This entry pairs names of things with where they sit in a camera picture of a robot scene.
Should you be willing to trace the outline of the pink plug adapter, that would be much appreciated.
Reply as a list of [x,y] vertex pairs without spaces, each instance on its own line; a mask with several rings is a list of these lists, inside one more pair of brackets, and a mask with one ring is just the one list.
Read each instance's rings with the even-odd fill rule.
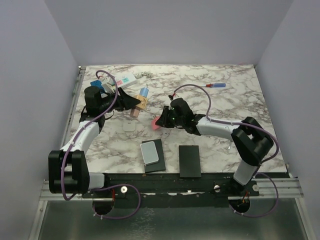
[[151,121],[151,128],[153,131],[158,130],[161,126],[157,125],[157,121],[159,120],[160,116],[156,116],[152,121]]

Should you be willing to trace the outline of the dusty pink USB charger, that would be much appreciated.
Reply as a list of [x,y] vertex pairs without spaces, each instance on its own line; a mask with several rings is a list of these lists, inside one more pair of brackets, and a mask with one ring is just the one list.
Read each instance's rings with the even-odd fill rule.
[[130,112],[130,116],[132,117],[132,118],[137,118],[138,116],[139,116],[139,114],[140,114],[140,109],[139,108],[137,108],[137,107],[135,107],[135,108],[133,108],[132,110],[131,110],[131,112]]

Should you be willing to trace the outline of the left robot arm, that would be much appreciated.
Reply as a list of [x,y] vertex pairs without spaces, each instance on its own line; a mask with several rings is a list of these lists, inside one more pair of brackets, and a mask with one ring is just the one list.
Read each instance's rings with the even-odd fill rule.
[[53,194],[85,194],[93,190],[106,197],[111,190],[103,173],[90,173],[86,153],[93,140],[102,131],[106,113],[133,109],[141,101],[128,95],[122,88],[102,96],[100,88],[89,86],[84,90],[85,107],[73,137],[61,149],[48,155],[49,190]]

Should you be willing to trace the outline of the white folding plug adapter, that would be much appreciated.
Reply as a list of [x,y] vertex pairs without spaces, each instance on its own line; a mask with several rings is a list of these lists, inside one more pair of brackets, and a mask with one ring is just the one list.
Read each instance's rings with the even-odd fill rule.
[[124,122],[122,128],[124,132],[134,132],[136,130],[136,123],[133,121]]

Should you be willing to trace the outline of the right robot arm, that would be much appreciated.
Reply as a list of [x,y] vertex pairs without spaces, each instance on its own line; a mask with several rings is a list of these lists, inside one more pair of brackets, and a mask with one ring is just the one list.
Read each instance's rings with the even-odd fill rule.
[[240,164],[233,174],[229,189],[240,196],[248,189],[248,182],[257,173],[265,156],[276,143],[275,138],[253,117],[240,122],[210,119],[205,114],[193,113],[182,98],[164,106],[162,114],[155,122],[162,128],[180,128],[197,136],[213,136],[233,141],[241,157]]

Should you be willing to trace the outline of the light blue USB charger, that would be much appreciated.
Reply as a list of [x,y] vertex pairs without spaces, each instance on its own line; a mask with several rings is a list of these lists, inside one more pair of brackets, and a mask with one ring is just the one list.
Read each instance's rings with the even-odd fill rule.
[[143,88],[140,89],[139,95],[144,98],[147,98],[148,93],[149,93],[149,88],[148,88],[148,85],[146,84]]

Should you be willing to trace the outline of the beige cube socket adapter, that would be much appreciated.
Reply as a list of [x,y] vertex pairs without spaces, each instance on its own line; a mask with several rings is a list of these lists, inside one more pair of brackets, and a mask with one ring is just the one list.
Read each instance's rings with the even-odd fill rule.
[[148,103],[148,98],[143,96],[143,95],[136,95],[135,96],[136,99],[140,100],[140,103],[138,103],[135,108],[139,109],[139,110],[144,110],[147,106]]

